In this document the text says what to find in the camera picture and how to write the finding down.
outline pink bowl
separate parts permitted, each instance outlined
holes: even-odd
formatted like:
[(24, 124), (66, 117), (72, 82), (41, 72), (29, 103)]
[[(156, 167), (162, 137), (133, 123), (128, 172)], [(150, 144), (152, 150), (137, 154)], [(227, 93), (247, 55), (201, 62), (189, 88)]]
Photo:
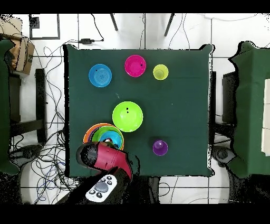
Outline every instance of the pink bowl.
[(146, 70), (146, 61), (139, 55), (132, 55), (126, 59), (124, 69), (132, 77), (141, 76)]

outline gray button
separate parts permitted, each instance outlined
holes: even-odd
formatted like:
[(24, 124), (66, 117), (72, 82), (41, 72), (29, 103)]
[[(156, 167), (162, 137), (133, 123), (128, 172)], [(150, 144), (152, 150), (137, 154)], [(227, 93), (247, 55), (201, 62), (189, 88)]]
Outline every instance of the gray button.
[(98, 182), (95, 185), (95, 190), (102, 192), (102, 193), (105, 193), (108, 191), (108, 185), (104, 182)]
[(97, 193), (98, 198), (102, 198), (102, 194), (100, 192)]

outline white tile floor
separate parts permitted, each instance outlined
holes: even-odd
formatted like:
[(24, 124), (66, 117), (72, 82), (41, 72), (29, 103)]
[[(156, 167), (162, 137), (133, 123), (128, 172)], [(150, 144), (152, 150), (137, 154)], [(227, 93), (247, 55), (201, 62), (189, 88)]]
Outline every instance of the white tile floor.
[[(178, 13), (173, 18), (169, 33), (167, 37), (164, 37), (164, 32), (170, 17), (169, 13), (147, 13), (146, 24), (146, 49), (167, 49), (174, 33), (178, 29), (181, 18), (185, 18)], [(21, 18), (23, 21), (23, 34), (29, 36), (29, 20), (28, 15), (14, 15)], [(91, 45), (82, 45), (73, 43), (79, 49), (138, 49), (140, 48), (141, 33), (144, 29), (142, 22), (142, 14), (117, 14), (115, 13), (115, 20), (118, 26), (118, 31), (114, 30), (111, 17), (109, 14), (95, 14), (95, 21), (97, 26), (104, 37), (104, 42), (95, 42)], [(188, 49), (188, 41), (191, 49), (198, 49), (203, 44), (215, 45), (215, 51), (213, 53), (213, 70), (217, 71), (217, 90), (216, 90), (216, 113), (221, 115), (223, 113), (222, 107), (222, 86), (221, 80), (223, 74), (235, 71), (234, 66), (228, 61), (228, 58), (233, 56), (240, 41), (250, 40), (253, 41), (258, 47), (264, 47), (270, 42), (270, 30), (268, 18), (266, 15), (258, 14), (254, 17), (247, 18), (239, 21), (224, 21), (232, 20), (230, 18), (245, 18), (250, 15), (240, 14), (215, 14), (214, 19), (205, 18), (204, 14), (192, 14), (186, 15), (185, 22), (181, 24), (181, 28), (176, 33), (174, 39), (171, 41), (171, 49)], [(49, 30), (50, 24), (46, 21), (41, 23), (41, 29)], [(93, 23), (93, 17), (90, 14), (60, 14), (60, 40), (33, 40), (37, 53), (34, 53), (31, 74), (24, 78), (21, 86), (21, 119), (22, 121), (35, 119), (35, 81), (34, 73), (36, 68), (40, 68), (40, 61), (37, 57), (42, 56), (41, 64), (45, 67), (50, 60), (46, 55), (51, 52), (45, 46), (49, 47), (51, 51), (56, 50), (61, 44), (68, 40), (79, 40), (81, 38), (91, 38), (95, 40), (101, 39)], [(141, 48), (144, 48), (144, 34), (142, 35)], [(60, 64), (56, 69), (50, 71), (48, 74), (48, 80), (56, 85), (62, 91), (62, 97), (59, 101), (58, 111), (64, 117), (64, 65), (63, 65), (63, 50), (57, 49), (53, 53), (54, 57), (45, 69), (48, 72)], [(59, 100), (60, 91), (55, 87), (52, 87), (52, 93), (47, 85), (47, 92), (49, 95)], [(63, 128), (61, 120), (54, 118), (55, 105), (53, 100), (47, 96), (47, 122), (54, 122), (51, 128), (48, 130), (48, 136), (51, 133), (56, 132)], [(24, 140), (20, 145), (35, 144), (37, 142), (36, 132), (24, 134)], [(21, 137), (15, 137), (15, 142), (20, 140)], [(216, 141), (224, 140), (220, 136), (216, 136)], [(48, 144), (55, 144), (56, 138), (52, 138)], [(160, 195), (166, 194), (160, 197), (161, 203), (227, 203), (229, 194), (229, 180), (228, 174), (225, 168), (220, 168), (215, 160), (211, 160), (211, 168), (215, 171), (215, 175), (206, 177), (188, 177), (180, 176), (178, 179), (176, 176), (164, 176), (161, 178), (161, 182), (167, 184), (160, 184)], [(37, 164), (28, 164), (22, 173), (22, 195), (25, 201), (33, 203), (37, 199), (37, 182), (39, 176), (34, 173), (41, 174)], [(39, 201), (38, 204), (52, 203), (53, 199), (58, 195), (59, 190), (57, 188), (47, 190), (43, 194), (46, 200)], [(61, 191), (58, 198), (65, 195), (67, 191)]]

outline remote control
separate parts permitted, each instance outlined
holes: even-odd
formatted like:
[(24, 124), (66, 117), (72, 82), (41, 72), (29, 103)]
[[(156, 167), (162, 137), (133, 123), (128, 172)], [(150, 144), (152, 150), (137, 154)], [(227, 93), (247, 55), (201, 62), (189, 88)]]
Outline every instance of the remote control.
[(89, 201), (103, 202), (117, 185), (114, 175), (108, 174), (101, 178), (86, 194)]

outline bowl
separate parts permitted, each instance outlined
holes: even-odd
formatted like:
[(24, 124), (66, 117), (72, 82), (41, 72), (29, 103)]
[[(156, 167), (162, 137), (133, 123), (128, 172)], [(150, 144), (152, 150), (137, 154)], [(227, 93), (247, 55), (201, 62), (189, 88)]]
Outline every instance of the bowl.
[(168, 77), (169, 70), (164, 64), (158, 64), (154, 67), (153, 74), (157, 80), (164, 80)]
[[(123, 137), (122, 133), (120, 132), (120, 130), (118, 128), (114, 127), (114, 126), (101, 126), (101, 127), (97, 128), (96, 130), (94, 130), (94, 132), (90, 136), (90, 141), (92, 141), (92, 142), (103, 141), (104, 139), (101, 140), (101, 138), (108, 131), (114, 132), (114, 133), (116, 133), (116, 134), (118, 134), (120, 136), (121, 141), (117, 141), (117, 142), (113, 141), (113, 143), (118, 144), (118, 146), (119, 146), (118, 148), (120, 150), (123, 150), (124, 137)], [(115, 134), (113, 134), (110, 138), (112, 140), (113, 140), (113, 138), (116, 139)]]
[(139, 77), (146, 70), (146, 61), (142, 56), (134, 54), (126, 59), (124, 69), (130, 76)]
[(105, 140), (109, 139), (111, 142), (113, 142), (113, 145), (119, 149), (122, 146), (122, 137), (117, 132), (114, 132), (112, 130), (109, 130), (105, 132), (99, 139), (99, 141), (103, 142)]
[(95, 129), (97, 129), (99, 127), (102, 127), (102, 126), (112, 126), (113, 127), (113, 125), (108, 124), (108, 123), (99, 123), (99, 124), (93, 125), (85, 133), (85, 135), (83, 137), (83, 143), (89, 142), (90, 141), (90, 138), (92, 136), (92, 132), (95, 131)]
[(114, 125), (123, 132), (133, 132), (138, 129), (143, 120), (141, 108), (134, 102), (119, 103), (112, 112)]
[(105, 64), (94, 65), (88, 74), (90, 82), (96, 87), (106, 87), (112, 79), (112, 72)]

